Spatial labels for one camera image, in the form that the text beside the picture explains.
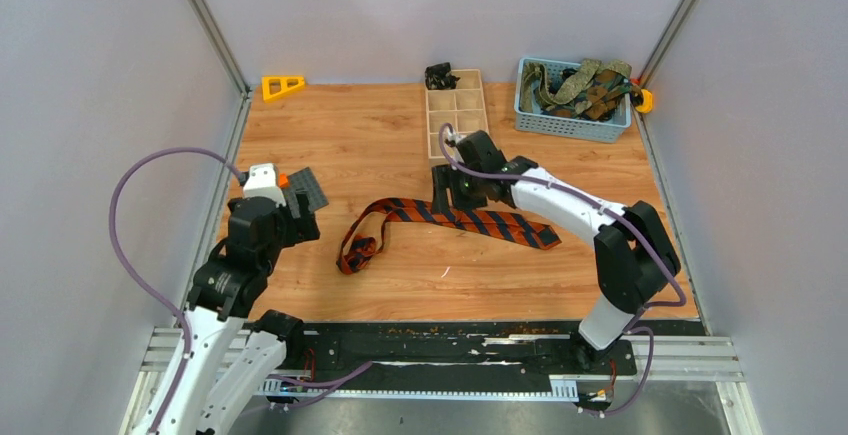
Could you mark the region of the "orange navy striped tie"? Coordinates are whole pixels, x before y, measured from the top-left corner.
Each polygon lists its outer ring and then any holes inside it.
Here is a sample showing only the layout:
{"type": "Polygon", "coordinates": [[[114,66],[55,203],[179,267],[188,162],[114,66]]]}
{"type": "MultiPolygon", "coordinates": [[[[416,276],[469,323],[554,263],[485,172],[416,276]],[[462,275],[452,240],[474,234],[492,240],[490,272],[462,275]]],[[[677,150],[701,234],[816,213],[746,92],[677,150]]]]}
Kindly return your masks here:
{"type": "Polygon", "coordinates": [[[446,213],[438,213],[430,202],[388,197],[369,204],[351,225],[340,243],[336,258],[338,270],[351,275],[367,267],[373,257],[383,252],[388,225],[392,222],[426,223],[539,250],[550,250],[561,243],[552,226],[530,221],[518,213],[456,208],[451,208],[446,213]],[[382,217],[377,238],[359,233],[360,224],[371,215],[382,217]]]}

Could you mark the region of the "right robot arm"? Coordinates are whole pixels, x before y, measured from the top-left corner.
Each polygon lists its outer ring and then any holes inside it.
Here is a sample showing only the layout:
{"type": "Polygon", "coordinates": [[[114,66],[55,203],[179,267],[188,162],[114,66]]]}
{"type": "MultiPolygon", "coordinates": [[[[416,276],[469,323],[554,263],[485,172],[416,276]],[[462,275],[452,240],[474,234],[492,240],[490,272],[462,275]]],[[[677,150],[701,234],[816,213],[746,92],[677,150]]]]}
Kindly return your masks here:
{"type": "Polygon", "coordinates": [[[438,213],[468,211],[488,202],[538,215],[584,241],[594,252],[600,296],[573,335],[571,358],[596,372],[611,358],[611,346],[671,287],[685,305],[676,280],[679,257],[657,210],[644,201],[627,206],[569,185],[525,157],[489,171],[458,161],[432,167],[438,213]]]}

